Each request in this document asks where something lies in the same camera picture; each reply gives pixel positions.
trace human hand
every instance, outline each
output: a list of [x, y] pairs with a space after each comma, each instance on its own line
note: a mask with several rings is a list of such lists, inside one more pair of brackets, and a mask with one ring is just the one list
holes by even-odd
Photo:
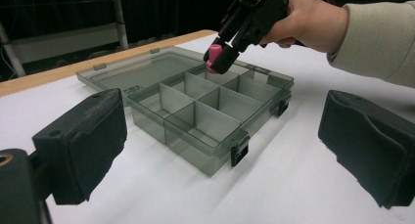
[[319, 52], [336, 52], [343, 43], [348, 11], [321, 0], [289, 0], [288, 16], [276, 22], [260, 44], [275, 42], [283, 48], [296, 40]]

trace dark background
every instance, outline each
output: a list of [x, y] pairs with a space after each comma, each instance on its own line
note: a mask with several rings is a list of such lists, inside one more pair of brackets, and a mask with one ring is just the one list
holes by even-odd
[[[330, 0], [371, 3], [407, 0]], [[189, 32], [220, 30], [221, 19], [233, 0], [121, 0], [130, 47]], [[112, 0], [0, 0], [0, 21], [10, 40], [115, 22]], [[28, 74], [61, 67], [91, 58], [102, 50], [116, 51], [118, 44], [79, 51], [57, 58], [24, 64]], [[5, 51], [0, 60], [0, 81], [14, 78], [6, 66]]]

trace beige sleeve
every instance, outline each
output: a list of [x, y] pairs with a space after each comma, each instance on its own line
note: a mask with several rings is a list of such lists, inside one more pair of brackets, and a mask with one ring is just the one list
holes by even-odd
[[345, 40], [331, 66], [415, 88], [415, 1], [346, 4]]

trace white tabletop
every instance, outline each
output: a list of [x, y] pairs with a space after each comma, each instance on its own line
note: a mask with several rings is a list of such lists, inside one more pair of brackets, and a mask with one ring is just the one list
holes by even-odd
[[[215, 35], [182, 48], [204, 53]], [[292, 76], [286, 112], [250, 140], [232, 168], [207, 177], [134, 125], [89, 202], [55, 205], [54, 223], [415, 223], [415, 204], [377, 206], [317, 136], [330, 89], [366, 98], [415, 122], [415, 90], [328, 65], [325, 54], [295, 46], [250, 46], [239, 60]], [[31, 137], [95, 93], [75, 76], [0, 98], [0, 150], [34, 151]]]

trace box latch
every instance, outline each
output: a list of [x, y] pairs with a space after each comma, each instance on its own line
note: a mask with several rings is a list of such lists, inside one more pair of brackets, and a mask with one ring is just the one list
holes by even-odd
[[250, 135], [245, 135], [239, 142], [231, 147], [231, 164], [232, 167], [235, 167], [248, 153], [248, 144], [251, 137]]

